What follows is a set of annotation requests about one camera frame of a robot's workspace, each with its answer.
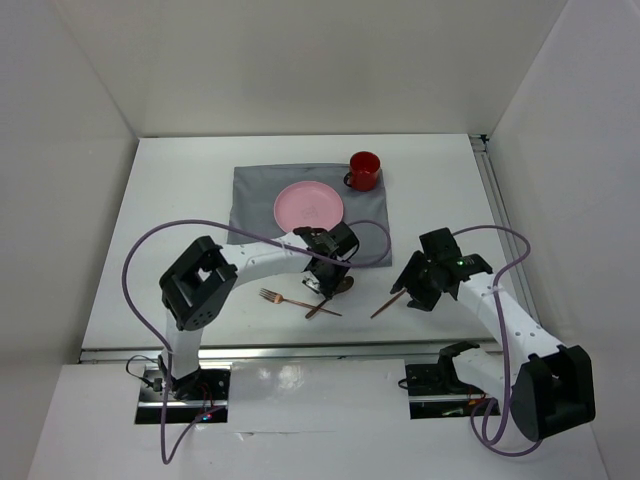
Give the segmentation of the brown wooden spoon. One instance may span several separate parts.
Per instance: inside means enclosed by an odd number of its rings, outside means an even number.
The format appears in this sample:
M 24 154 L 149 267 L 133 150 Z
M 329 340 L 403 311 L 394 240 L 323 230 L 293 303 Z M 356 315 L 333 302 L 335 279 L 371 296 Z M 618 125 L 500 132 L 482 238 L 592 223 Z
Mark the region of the brown wooden spoon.
M 335 294 L 342 294 L 347 292 L 348 290 L 350 290 L 352 288 L 352 286 L 354 285 L 354 278 L 352 276 L 345 276 L 342 281 L 340 282 L 340 284 L 338 285 Z M 305 318 L 307 320 L 310 320 L 316 313 L 318 313 L 325 304 L 327 304 L 330 301 L 330 298 L 325 298 L 323 299 L 318 305 L 314 306 L 306 315 Z

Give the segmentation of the pink plate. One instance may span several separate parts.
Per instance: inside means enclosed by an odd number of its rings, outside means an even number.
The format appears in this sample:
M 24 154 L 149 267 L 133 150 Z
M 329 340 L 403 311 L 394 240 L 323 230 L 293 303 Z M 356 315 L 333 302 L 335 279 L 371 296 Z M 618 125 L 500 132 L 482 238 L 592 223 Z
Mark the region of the pink plate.
M 298 227 L 331 230 L 343 220 L 344 204 L 329 185 L 301 181 L 285 187 L 273 205 L 276 224 L 284 232 Z

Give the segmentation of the grey cloth placemat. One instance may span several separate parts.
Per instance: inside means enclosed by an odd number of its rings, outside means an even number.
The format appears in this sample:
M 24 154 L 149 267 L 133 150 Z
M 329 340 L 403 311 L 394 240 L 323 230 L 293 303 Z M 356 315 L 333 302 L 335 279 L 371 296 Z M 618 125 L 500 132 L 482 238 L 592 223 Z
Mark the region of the grey cloth placemat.
M 382 231 L 371 225 L 375 221 L 389 230 L 384 180 L 373 190 L 358 192 L 343 183 L 347 166 L 338 163 L 274 164 L 244 166 L 234 169 L 232 207 L 229 225 L 267 238 L 284 234 L 274 218 L 273 206 L 278 194 L 300 181 L 316 181 L 333 188 L 344 205 L 343 220 L 360 221 L 353 231 L 360 240 L 355 263 L 370 263 L 386 246 Z

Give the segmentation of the red mug black handle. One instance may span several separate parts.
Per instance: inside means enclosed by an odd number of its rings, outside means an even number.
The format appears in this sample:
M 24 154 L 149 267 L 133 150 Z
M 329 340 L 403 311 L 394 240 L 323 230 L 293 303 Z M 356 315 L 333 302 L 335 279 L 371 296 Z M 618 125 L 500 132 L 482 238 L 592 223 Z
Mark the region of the red mug black handle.
M 375 188 L 381 171 L 379 157 L 368 151 L 355 153 L 349 161 L 349 171 L 343 183 L 356 191 L 368 192 Z

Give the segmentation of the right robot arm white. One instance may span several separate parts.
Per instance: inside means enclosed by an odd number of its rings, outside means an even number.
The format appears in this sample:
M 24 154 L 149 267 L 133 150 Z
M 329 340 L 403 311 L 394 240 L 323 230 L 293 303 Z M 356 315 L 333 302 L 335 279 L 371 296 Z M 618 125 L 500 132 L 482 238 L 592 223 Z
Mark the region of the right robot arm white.
M 486 393 L 505 421 L 513 421 L 529 441 L 542 440 L 589 423 L 596 416 L 591 358 L 568 347 L 539 325 L 501 285 L 478 254 L 462 253 L 456 235 L 441 228 L 421 235 L 391 289 L 407 294 L 409 307 L 435 309 L 450 295 L 487 329 L 502 349 L 495 357 L 472 341 L 439 352 L 432 383 L 448 392 Z

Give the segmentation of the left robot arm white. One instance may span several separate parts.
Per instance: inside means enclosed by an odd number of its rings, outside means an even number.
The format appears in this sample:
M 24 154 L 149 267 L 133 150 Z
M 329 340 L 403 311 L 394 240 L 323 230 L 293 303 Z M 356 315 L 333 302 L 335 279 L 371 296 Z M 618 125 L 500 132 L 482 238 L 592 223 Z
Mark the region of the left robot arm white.
M 327 231 L 299 227 L 267 242 L 218 245 L 197 238 L 160 278 L 169 345 L 162 351 L 163 389 L 176 399 L 199 392 L 202 331 L 221 313 L 231 292 L 250 282 L 304 273 L 309 288 L 332 298 L 360 242 L 341 222 Z

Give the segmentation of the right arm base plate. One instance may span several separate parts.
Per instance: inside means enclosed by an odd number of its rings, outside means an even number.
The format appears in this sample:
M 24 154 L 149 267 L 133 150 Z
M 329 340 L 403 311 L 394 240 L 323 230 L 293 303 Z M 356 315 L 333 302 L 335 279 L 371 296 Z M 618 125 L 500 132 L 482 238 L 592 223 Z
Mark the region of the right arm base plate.
M 489 397 L 477 387 L 454 380 L 438 364 L 408 364 L 405 377 L 397 382 L 408 394 L 412 420 L 469 417 L 486 410 Z

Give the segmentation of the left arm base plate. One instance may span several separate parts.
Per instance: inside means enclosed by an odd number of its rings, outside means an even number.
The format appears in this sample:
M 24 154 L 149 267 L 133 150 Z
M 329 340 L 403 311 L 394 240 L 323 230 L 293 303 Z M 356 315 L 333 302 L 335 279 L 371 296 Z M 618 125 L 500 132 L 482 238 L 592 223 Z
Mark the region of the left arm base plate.
M 134 423 L 159 425 L 165 382 L 157 367 L 146 368 L 142 374 Z M 231 371 L 229 367 L 203 368 L 196 383 L 178 397 L 169 392 L 166 423 L 189 424 L 197 416 L 200 423 L 226 423 Z

